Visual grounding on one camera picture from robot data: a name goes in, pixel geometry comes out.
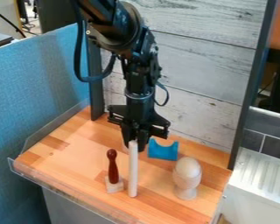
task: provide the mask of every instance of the blue sponge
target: blue sponge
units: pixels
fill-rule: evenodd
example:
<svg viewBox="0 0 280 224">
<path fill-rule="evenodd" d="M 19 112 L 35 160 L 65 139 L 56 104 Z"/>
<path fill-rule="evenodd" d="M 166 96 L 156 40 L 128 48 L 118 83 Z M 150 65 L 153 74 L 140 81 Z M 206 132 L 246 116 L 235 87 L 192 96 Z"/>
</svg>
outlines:
<svg viewBox="0 0 280 224">
<path fill-rule="evenodd" d="M 171 146 L 159 145 L 154 138 L 150 139 L 147 156 L 149 158 L 161 158 L 171 161 L 178 160 L 179 142 L 174 142 Z"/>
</svg>

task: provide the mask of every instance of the wooden plank wall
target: wooden plank wall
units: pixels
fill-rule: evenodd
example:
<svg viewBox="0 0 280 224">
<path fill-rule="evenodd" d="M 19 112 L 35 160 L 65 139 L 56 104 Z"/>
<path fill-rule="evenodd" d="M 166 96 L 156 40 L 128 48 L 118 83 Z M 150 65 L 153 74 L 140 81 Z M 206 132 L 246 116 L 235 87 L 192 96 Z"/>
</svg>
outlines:
<svg viewBox="0 0 280 224">
<path fill-rule="evenodd" d="M 157 111 L 176 134 L 230 151 L 267 0 L 128 2 L 138 8 L 160 48 L 161 82 L 171 100 Z M 107 104 L 125 102 L 119 63 L 104 84 Z"/>
</svg>

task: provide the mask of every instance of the wooden tabletop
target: wooden tabletop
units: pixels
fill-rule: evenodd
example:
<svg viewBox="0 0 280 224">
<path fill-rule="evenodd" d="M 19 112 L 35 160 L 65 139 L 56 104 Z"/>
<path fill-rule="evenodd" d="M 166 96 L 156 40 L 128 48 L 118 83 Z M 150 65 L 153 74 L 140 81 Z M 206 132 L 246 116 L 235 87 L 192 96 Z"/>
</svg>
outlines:
<svg viewBox="0 0 280 224">
<path fill-rule="evenodd" d="M 138 196 L 130 198 L 127 190 L 107 194 L 107 150 L 117 150 L 116 162 L 125 189 L 129 157 L 123 150 L 119 127 L 107 122 L 107 115 L 90 121 L 89 110 L 85 108 L 20 155 L 14 163 L 17 172 L 118 222 L 195 224 L 211 220 L 230 176 L 227 153 L 174 135 L 169 140 L 157 138 L 163 145 L 179 141 L 180 158 L 199 160 L 203 175 L 198 197 L 178 199 L 172 182 L 175 162 L 148 158 L 147 150 L 139 154 Z"/>
</svg>

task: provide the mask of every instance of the white rod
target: white rod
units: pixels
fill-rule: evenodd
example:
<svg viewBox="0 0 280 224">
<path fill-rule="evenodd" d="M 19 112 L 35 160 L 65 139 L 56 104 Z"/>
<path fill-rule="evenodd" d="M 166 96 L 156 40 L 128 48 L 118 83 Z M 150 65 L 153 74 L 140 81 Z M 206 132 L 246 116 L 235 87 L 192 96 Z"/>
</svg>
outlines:
<svg viewBox="0 0 280 224">
<path fill-rule="evenodd" d="M 137 196 L 138 184 L 138 145 L 136 141 L 129 142 L 129 196 Z"/>
</svg>

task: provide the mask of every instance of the red-brown wooden peg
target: red-brown wooden peg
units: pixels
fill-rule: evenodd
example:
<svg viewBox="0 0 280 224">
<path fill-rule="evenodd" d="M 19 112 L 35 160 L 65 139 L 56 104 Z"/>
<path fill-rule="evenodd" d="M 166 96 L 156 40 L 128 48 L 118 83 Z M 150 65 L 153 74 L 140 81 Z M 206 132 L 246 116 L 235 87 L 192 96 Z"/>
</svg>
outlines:
<svg viewBox="0 0 280 224">
<path fill-rule="evenodd" d="M 107 151 L 107 157 L 109 160 L 109 165 L 108 165 L 108 180 L 111 184 L 117 184 L 119 180 L 119 175 L 118 175 L 118 169 L 116 165 L 116 157 L 117 157 L 117 152 L 116 150 L 108 150 Z"/>
</svg>

